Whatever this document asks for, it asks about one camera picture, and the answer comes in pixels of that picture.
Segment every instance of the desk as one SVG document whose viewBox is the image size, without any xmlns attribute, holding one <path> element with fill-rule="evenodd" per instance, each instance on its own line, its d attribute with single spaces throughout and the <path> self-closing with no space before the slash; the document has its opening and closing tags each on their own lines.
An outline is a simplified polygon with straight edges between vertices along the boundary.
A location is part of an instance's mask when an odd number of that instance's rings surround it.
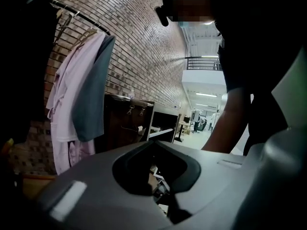
<svg viewBox="0 0 307 230">
<path fill-rule="evenodd" d="M 176 137 L 174 140 L 183 142 L 183 140 L 180 139 L 180 136 L 181 136 L 181 133 L 182 133 L 183 126 L 184 126 L 184 125 L 185 125 L 185 126 L 189 126 L 190 124 L 187 124 L 187 123 L 185 123 L 185 122 L 179 122 L 179 124 L 181 125 L 180 132 L 179 132 L 179 136 Z"/>
</svg>

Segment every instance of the hanging garment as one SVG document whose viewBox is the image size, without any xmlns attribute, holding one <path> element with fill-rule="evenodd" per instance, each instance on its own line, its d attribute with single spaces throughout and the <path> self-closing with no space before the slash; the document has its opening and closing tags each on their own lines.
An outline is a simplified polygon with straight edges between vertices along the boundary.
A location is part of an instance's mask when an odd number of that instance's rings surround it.
<svg viewBox="0 0 307 230">
<path fill-rule="evenodd" d="M 80 141 L 104 134 L 105 84 L 114 43 L 114 36 L 105 37 L 72 109 L 73 125 Z"/>
<path fill-rule="evenodd" d="M 12 65 L 5 67 L 5 85 L 1 88 L 5 103 L 1 136 L 6 141 L 12 138 L 15 144 L 25 142 L 30 121 L 45 119 L 44 76 L 59 21 L 58 10 L 47 1 L 34 0 L 16 12 L 22 23 L 17 23 L 16 29 L 16 25 L 9 25 L 10 42 L 4 45 L 15 50 Z"/>
<path fill-rule="evenodd" d="M 83 157 L 94 154 L 94 142 L 80 142 L 72 123 L 71 110 L 83 83 L 93 67 L 105 33 L 97 33 L 75 47 L 56 72 L 47 109 L 57 173 L 63 173 Z"/>
</svg>

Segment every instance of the brick wall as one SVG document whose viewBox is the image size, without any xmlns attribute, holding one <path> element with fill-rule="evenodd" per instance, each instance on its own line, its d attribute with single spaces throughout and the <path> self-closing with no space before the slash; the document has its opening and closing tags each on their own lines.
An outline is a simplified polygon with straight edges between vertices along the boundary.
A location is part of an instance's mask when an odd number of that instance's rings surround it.
<svg viewBox="0 0 307 230">
<path fill-rule="evenodd" d="M 162 0 L 59 1 L 80 10 L 116 36 L 106 82 L 107 93 L 127 96 L 133 88 L 137 99 L 155 101 L 169 107 L 179 106 L 181 102 L 181 112 L 185 112 L 188 101 L 181 77 L 186 46 L 177 24 L 170 23 L 168 27 L 163 27 L 156 16 L 154 7 L 161 5 Z M 68 12 L 64 11 L 60 24 L 67 17 Z M 55 72 L 72 44 L 90 26 L 87 21 L 76 17 L 54 47 L 45 76 L 45 102 Z M 50 168 L 53 158 L 49 126 L 49 122 L 33 122 L 27 142 L 17 146 L 11 154 L 21 171 L 54 172 Z"/>
</svg>

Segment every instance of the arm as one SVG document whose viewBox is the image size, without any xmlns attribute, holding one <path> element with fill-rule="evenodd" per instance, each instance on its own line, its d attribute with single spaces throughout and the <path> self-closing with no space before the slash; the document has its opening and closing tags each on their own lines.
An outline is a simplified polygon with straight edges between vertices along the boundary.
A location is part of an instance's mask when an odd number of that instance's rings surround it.
<svg viewBox="0 0 307 230">
<path fill-rule="evenodd" d="M 248 123 L 250 94 L 243 88 L 228 92 L 223 113 L 202 150 L 230 153 Z"/>
</svg>

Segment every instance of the metal railing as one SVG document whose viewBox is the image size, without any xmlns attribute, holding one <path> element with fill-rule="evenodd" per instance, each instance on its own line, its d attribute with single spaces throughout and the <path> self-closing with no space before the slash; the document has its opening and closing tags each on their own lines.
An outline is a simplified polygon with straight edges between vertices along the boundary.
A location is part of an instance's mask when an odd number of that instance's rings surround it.
<svg viewBox="0 0 307 230">
<path fill-rule="evenodd" d="M 187 70 L 215 70 L 222 71 L 219 58 L 185 57 L 188 60 Z"/>
</svg>

